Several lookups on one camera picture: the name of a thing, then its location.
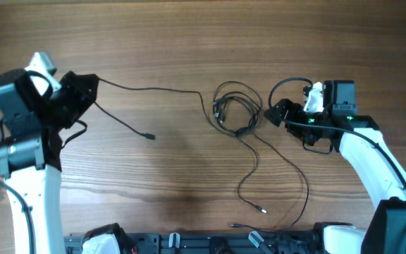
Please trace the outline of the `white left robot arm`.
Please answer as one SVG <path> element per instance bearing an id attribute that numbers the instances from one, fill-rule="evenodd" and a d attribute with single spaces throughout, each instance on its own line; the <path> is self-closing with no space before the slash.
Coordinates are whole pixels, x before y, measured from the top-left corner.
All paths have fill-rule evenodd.
<path id="1" fill-rule="evenodd" d="M 19 68 L 0 75 L 0 176 L 8 186 L 17 253 L 64 253 L 60 213 L 59 135 L 80 120 L 97 98 L 95 74 Z"/>

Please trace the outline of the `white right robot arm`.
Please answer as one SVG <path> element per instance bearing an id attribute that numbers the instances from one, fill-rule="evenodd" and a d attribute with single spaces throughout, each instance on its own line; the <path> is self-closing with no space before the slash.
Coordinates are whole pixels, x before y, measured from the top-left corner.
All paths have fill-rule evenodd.
<path id="1" fill-rule="evenodd" d="M 346 223 L 315 226 L 320 253 L 406 253 L 406 172 L 388 149 L 378 124 L 361 116 L 351 80 L 306 80 L 304 102 L 289 99 L 268 103 L 265 117 L 309 151 L 326 138 L 330 151 L 340 153 L 356 174 L 374 206 L 367 229 Z"/>

